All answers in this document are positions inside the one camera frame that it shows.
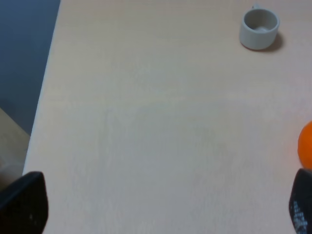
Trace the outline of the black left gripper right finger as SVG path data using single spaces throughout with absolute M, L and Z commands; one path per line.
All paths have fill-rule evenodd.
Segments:
M 296 234 L 312 233 L 312 171 L 299 169 L 289 200 L 289 213 Z

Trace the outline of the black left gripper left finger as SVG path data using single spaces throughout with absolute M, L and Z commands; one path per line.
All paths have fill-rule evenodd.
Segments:
M 29 172 L 0 192 L 0 232 L 41 234 L 48 220 L 48 196 L 42 172 Z

